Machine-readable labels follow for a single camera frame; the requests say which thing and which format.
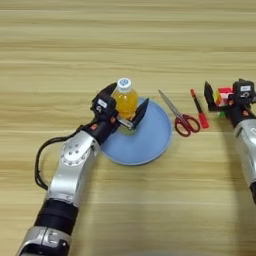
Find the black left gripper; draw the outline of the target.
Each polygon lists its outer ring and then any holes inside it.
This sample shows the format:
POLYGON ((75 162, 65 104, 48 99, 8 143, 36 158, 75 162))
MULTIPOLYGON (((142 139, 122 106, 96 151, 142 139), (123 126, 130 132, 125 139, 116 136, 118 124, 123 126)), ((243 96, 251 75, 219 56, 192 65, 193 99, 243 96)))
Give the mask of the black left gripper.
MULTIPOLYGON (((116 82, 111 83, 103 88, 97 96, 99 98, 110 97, 116 87, 116 82)), ((99 144, 103 144, 112 133, 115 133, 118 130, 120 126, 124 126, 128 130, 136 129, 147 111, 148 104, 149 99, 146 99, 139 105, 135 111, 135 116, 132 121, 121 118, 119 115, 111 115, 110 117, 100 115, 95 117, 91 124, 87 124, 83 130, 91 135, 99 144)))

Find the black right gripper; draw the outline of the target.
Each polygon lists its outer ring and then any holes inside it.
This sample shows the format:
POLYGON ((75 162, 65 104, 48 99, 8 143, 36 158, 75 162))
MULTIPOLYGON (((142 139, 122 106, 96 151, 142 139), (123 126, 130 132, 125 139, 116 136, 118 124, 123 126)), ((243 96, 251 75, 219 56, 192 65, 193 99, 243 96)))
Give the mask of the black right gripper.
POLYGON ((251 105, 256 104, 256 97, 238 98, 234 94, 229 94, 227 104, 218 106, 214 101, 213 90, 208 82, 205 82, 204 85, 204 97, 208 105, 208 110, 212 112, 224 112, 233 127, 236 127, 242 121, 256 119, 256 115, 251 110, 251 105))

